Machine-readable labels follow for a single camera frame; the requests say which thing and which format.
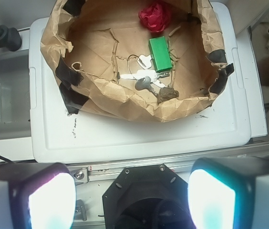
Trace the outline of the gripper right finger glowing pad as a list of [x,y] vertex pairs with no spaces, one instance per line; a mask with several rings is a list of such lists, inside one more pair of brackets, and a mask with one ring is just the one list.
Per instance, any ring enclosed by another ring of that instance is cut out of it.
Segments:
[[187,197],[198,229],[269,229],[269,156],[199,158]]

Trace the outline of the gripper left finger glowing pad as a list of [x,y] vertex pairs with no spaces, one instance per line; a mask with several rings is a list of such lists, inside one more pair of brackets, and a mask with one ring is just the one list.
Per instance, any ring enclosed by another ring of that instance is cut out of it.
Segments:
[[62,163],[0,163],[0,229],[69,229],[76,187]]

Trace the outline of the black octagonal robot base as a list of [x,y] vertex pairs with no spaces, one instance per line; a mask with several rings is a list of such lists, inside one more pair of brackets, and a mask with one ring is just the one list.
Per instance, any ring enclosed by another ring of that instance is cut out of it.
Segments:
[[162,165],[125,168],[102,196],[107,229],[194,229],[188,183]]

